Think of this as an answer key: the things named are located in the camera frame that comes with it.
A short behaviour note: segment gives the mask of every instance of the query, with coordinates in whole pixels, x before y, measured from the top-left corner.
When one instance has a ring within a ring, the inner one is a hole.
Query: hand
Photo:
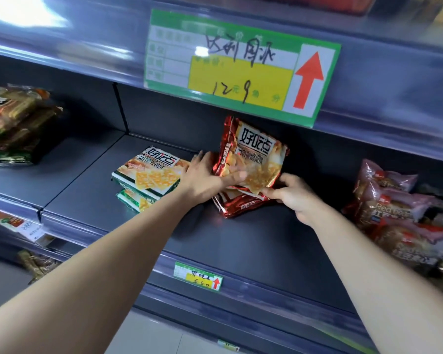
[[[318,204],[322,203],[322,200],[296,175],[283,173],[279,181],[286,186],[280,189],[266,187],[261,192],[270,199],[284,203],[295,211],[299,221],[310,226],[309,215]]]
[[[189,168],[182,174],[178,191],[187,192],[193,205],[205,202],[224,190],[227,186],[241,183],[248,173],[239,171],[225,177],[212,175],[213,153],[208,152],[203,157],[203,152],[194,155]]]

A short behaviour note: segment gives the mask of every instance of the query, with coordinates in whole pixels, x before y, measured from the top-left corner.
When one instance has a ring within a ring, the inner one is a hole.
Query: yellow price area
[[[189,89],[282,110],[293,72],[227,56],[192,56]]]
[[[196,285],[201,285],[202,287],[206,287],[206,288],[212,288],[212,284],[213,282],[210,280],[205,280],[202,277],[199,276],[194,276],[191,273],[188,273],[186,275],[186,281],[190,282],[190,283],[195,283]]]

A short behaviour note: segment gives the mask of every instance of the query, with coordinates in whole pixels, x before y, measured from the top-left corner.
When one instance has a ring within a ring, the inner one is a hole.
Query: person's left hand
[[[184,191],[194,201],[194,205],[205,202],[224,190],[242,182],[248,176],[245,171],[229,174],[225,177],[212,175],[213,153],[203,152],[194,155],[189,168],[181,175],[178,191]]]

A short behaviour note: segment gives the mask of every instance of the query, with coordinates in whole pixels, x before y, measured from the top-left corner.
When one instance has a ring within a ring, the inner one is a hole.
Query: person's right hand
[[[322,200],[313,192],[300,177],[283,173],[279,181],[285,184],[280,189],[265,187],[261,192],[270,199],[283,202],[287,207],[295,211],[297,219],[310,226],[309,215],[312,210],[322,203]]]

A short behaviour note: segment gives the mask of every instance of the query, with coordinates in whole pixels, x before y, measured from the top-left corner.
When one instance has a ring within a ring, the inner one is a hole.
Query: red arrow
[[[322,65],[320,64],[318,52],[315,52],[315,54],[305,62],[295,74],[302,76],[302,83],[294,102],[294,108],[303,109],[307,102],[308,95],[310,94],[310,90],[312,89],[313,80],[319,79],[320,81],[323,81]]]

